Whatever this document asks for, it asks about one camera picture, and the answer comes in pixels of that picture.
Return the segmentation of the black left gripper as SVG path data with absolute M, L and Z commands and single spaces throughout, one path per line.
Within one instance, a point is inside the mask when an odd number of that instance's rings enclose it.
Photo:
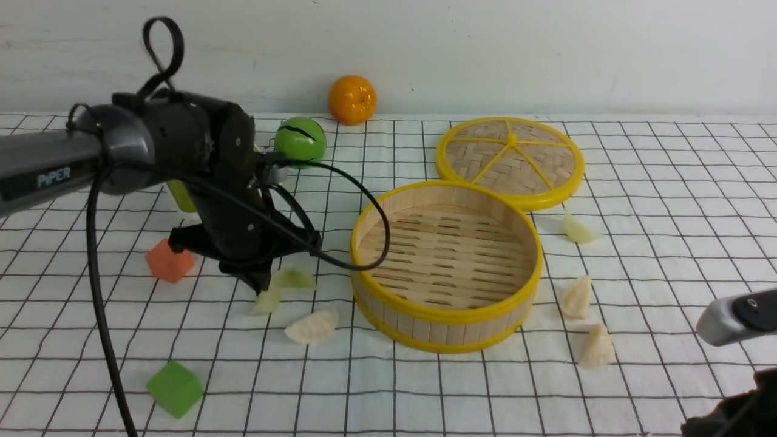
M 213 142 L 197 177 L 223 190 L 208 193 L 186 183 L 200 223 L 178 227 L 169 235 L 173 252 L 189 251 L 219 261 L 223 272 L 261 295 L 269 290 L 270 266 L 277 257 L 321 247 L 321 235 L 308 218 L 297 226 L 276 210 L 271 190 L 283 199 L 280 185 L 258 186 L 254 177 L 254 121 L 235 103 L 200 103 Z

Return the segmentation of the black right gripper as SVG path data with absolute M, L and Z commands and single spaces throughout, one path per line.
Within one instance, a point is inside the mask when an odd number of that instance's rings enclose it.
M 775 436 L 776 368 L 754 373 L 756 388 L 729 396 L 705 416 L 688 418 L 683 436 Z

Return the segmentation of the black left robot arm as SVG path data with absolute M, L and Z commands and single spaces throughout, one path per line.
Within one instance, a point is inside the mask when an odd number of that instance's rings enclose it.
M 253 118 L 239 105 L 166 89 L 131 100 L 115 94 L 66 130 L 2 137 L 2 216 L 92 185 L 106 146 L 114 161 L 141 161 L 225 191 L 185 183 L 200 223 L 173 229 L 167 243 L 172 252 L 216 260 L 256 293 L 269 287 L 274 259 L 321 246 L 308 220 L 297 226 L 275 209 L 277 158 L 255 150 Z

